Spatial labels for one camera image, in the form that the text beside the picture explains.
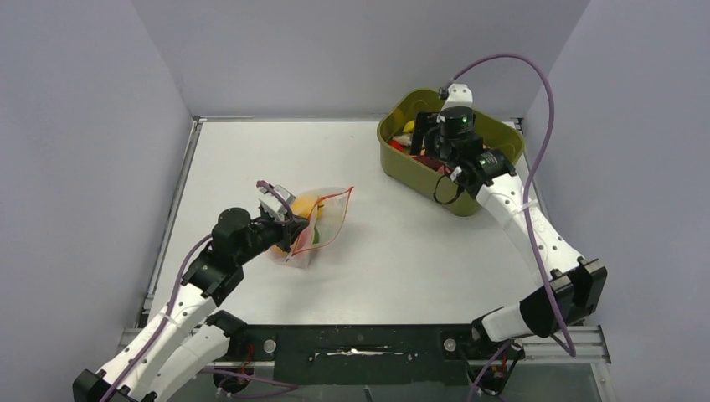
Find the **gray wall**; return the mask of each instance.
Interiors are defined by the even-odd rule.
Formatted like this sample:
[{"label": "gray wall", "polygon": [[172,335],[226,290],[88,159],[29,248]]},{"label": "gray wall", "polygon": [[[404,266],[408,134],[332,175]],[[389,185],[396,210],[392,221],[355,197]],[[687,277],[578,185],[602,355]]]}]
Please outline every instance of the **gray wall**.
[{"label": "gray wall", "polygon": [[189,127],[130,1],[0,4],[0,399],[72,400],[116,351]]},{"label": "gray wall", "polygon": [[[621,400],[710,399],[710,3],[592,0],[553,67],[538,184],[572,244],[604,259]],[[530,153],[547,118],[527,114]]]},{"label": "gray wall", "polygon": [[[193,115],[361,116],[492,53],[551,68],[589,0],[133,2]],[[539,87],[511,60],[462,82],[503,117]]]}]

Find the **black loop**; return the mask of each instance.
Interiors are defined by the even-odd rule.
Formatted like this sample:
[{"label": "black loop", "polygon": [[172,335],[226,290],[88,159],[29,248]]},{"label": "black loop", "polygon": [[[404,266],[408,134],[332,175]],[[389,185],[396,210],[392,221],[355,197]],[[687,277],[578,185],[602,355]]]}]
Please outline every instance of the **black loop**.
[{"label": "black loop", "polygon": [[445,177],[446,177],[445,174],[444,174],[444,175],[441,175],[441,177],[439,178],[439,180],[436,181],[436,186],[434,186],[434,201],[436,201],[436,203],[439,204],[439,205],[451,205],[451,204],[453,204],[454,202],[456,202],[457,199],[459,199],[459,197],[461,196],[461,194],[464,192],[463,186],[459,186],[459,187],[456,189],[456,195],[454,196],[454,198],[452,198],[451,200],[449,200],[449,201],[447,201],[447,202],[445,202],[445,203],[442,203],[441,201],[439,201],[439,198],[436,197],[436,190],[439,189],[439,184],[441,184],[441,179],[443,179],[443,178],[445,178]]}]

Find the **screw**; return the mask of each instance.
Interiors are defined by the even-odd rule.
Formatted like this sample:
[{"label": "screw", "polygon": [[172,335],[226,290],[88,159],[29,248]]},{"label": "screw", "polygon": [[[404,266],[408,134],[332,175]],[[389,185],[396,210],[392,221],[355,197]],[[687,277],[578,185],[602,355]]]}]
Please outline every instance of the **screw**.
[{"label": "screw", "polygon": [[264,342],[264,352],[273,353],[276,350],[276,341],[273,339],[266,339]]},{"label": "screw", "polygon": [[446,352],[454,352],[456,350],[456,341],[449,338],[444,341],[444,350]]}]

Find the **white table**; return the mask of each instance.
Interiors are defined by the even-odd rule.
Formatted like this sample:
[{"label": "white table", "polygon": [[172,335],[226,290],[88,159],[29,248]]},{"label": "white table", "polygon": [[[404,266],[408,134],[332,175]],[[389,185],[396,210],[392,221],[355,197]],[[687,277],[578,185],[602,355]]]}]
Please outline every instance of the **white table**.
[{"label": "white table", "polygon": [[[204,122],[151,317],[220,212],[239,206],[257,214],[259,179],[293,193],[355,189],[341,234],[306,269],[264,255],[244,267],[244,281],[220,308],[250,324],[465,323],[533,291],[515,246],[486,211],[456,217],[383,173],[377,124]],[[524,160],[517,169],[524,179]]]}]

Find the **purple cable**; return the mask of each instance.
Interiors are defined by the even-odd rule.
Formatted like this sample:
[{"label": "purple cable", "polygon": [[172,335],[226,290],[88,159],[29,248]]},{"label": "purple cable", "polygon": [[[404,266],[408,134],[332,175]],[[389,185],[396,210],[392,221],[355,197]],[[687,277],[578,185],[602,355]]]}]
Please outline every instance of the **purple cable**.
[{"label": "purple cable", "polygon": [[486,364],[483,365],[483,368],[481,371],[478,372],[478,375],[476,376],[476,379],[473,380],[473,383],[471,384],[471,387],[468,390],[468,397],[466,397],[467,402],[471,402],[473,399],[473,394],[476,392],[478,389],[478,383],[481,382],[481,379],[483,378],[483,374],[488,371],[488,369],[491,367],[491,364],[493,364],[494,361],[500,356],[501,353],[503,353],[504,350],[506,350],[507,347],[509,347],[512,343],[512,339],[508,339],[505,341],[499,348],[496,350],[496,352],[493,354],[493,356],[488,359]]},{"label": "purple cable", "polygon": [[283,205],[286,209],[286,216],[288,216],[288,220],[277,220],[275,221],[276,224],[290,224],[293,222],[293,211],[291,210],[291,206],[276,192],[276,190],[274,190],[274,186],[268,184],[265,180],[259,180],[256,182],[256,187],[263,188],[269,194],[276,197],[276,199],[278,199],[281,205]]},{"label": "purple cable", "polygon": [[[298,389],[298,385],[296,384],[288,384],[288,383],[282,383],[281,381],[275,381],[273,379],[263,379],[261,377],[255,377],[253,375],[247,375],[247,374],[241,374],[241,373],[234,373],[228,370],[220,370],[218,368],[213,368],[213,367],[205,367],[202,370],[200,370],[200,373],[202,374],[222,374],[222,375],[227,375],[229,377],[234,377],[237,379],[248,379],[250,381],[257,381],[260,383],[264,384],[271,384],[271,385],[276,385],[278,387],[284,387],[283,389],[279,389],[277,391],[268,393],[268,394],[258,394],[258,395],[239,395],[239,394],[232,394],[232,398],[236,399],[262,399],[262,398],[270,398],[272,396],[277,396],[281,394],[285,394],[287,392],[294,391]],[[222,386],[224,383],[224,380],[222,380],[219,383],[219,387]]]},{"label": "purple cable", "polygon": [[195,254],[195,251],[197,251],[203,244],[205,244],[210,239],[212,239],[211,234],[204,236],[195,246],[193,246],[193,248],[185,256],[183,263],[180,265],[180,271],[177,274],[177,278],[175,279],[175,285],[173,285],[172,287],[172,293],[170,294],[170,299],[167,302],[165,316],[163,316],[162,320],[160,321],[160,324],[157,326],[156,331],[151,335],[150,339],[148,339],[148,342],[146,342],[143,348],[138,351],[138,354],[136,354],[132,361],[128,363],[126,368],[124,368],[123,371],[118,374],[116,381],[113,382],[113,384],[109,387],[104,396],[101,397],[99,402],[106,402],[111,397],[114,391],[116,391],[116,387],[118,387],[118,385],[122,383],[124,379],[126,379],[128,374],[133,370],[133,368],[136,367],[138,362],[141,361],[143,356],[146,355],[148,350],[150,350],[151,346],[153,346],[153,344],[156,342],[156,340],[162,333],[162,330],[165,329],[165,326],[167,325],[168,321],[167,318],[170,317],[170,314],[172,313],[172,308],[175,306],[175,299],[178,297],[178,289],[180,288],[180,282],[183,280],[185,268],[188,266],[188,262],[190,261],[190,258],[192,258],[193,254]]},{"label": "purple cable", "polygon": [[[528,202],[529,198],[529,193],[530,193],[530,185],[533,183],[533,177],[535,176],[535,172],[538,170],[538,166],[540,165],[540,161],[543,160],[543,155],[545,154],[545,151],[548,149],[548,144],[550,143],[550,137],[552,136],[553,133],[553,125],[554,125],[554,98],[553,98],[553,90],[550,87],[550,81],[548,80],[548,77],[545,75],[545,73],[540,69],[540,67],[535,64],[532,60],[529,58],[522,56],[520,54],[514,54],[514,53],[500,53],[500,54],[493,54],[488,57],[484,57],[483,59],[479,59],[477,61],[474,61],[473,63],[467,65],[463,70],[459,71],[458,74],[454,75],[454,77],[449,80],[449,82],[446,85],[446,88],[448,88],[451,84],[454,83],[459,77],[461,77],[463,74],[465,74],[468,70],[476,67],[477,65],[481,63],[485,63],[489,60],[494,60],[494,59],[518,59],[521,61],[524,61],[530,67],[532,67],[536,73],[538,73],[538,76],[540,77],[540,80],[543,82],[543,86],[545,87],[545,93],[548,96],[548,110],[549,110],[549,115],[548,115],[548,129],[545,131],[545,137],[543,139],[543,144],[540,146],[540,152],[538,152],[538,155],[535,157],[535,162],[533,162],[532,167],[530,167],[530,172],[527,175],[527,180],[525,181],[525,185],[522,188],[522,204],[525,205]],[[553,309],[553,314],[555,316],[555,319],[557,320],[557,324],[559,326],[560,332],[564,335],[564,340],[567,342],[565,345],[562,343],[562,341],[557,338],[556,336],[552,336],[552,338],[559,343],[559,346],[564,349],[565,352],[569,353],[570,356],[575,357],[577,356],[577,348],[574,347],[574,343],[572,342],[572,337],[569,335],[569,330],[567,329],[567,325],[564,323],[564,318],[562,318],[562,313],[559,311],[559,306],[557,305],[557,302],[555,301],[554,294],[553,294],[553,289],[550,286],[550,281],[548,279],[548,274],[545,271],[545,265],[543,263],[543,258],[540,255],[540,251],[538,249],[538,241],[535,239],[534,235],[534,230],[533,230],[533,218],[530,216],[530,209],[525,208],[523,210],[523,215],[525,215],[525,224],[527,226],[527,233],[530,237],[530,245],[532,246],[532,254],[535,256],[535,262],[538,264],[538,269],[540,270],[540,275],[543,277],[543,287],[545,288],[545,293],[548,295],[548,300],[550,301],[550,306]]]}]

